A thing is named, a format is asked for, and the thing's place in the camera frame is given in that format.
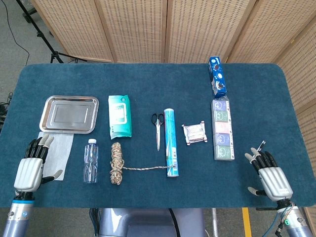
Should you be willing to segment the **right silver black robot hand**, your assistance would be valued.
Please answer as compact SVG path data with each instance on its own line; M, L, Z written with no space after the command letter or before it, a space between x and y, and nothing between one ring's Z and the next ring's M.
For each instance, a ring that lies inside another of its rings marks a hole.
M251 151L252 154L246 153L245 157L256 170L263 190L248 187L248 191L255 196L267 196L275 202L290 199L293 190L274 157L267 151L258 151L255 148L251 148Z

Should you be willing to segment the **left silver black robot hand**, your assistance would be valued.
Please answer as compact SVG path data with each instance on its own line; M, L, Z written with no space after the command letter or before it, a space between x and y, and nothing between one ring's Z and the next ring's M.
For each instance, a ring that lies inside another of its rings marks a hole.
M53 136L46 134L29 143L16 173L14 182L16 191L34 192L41 184L54 181L63 173L62 170L58 170L51 176L43 176L48 150L53 140Z

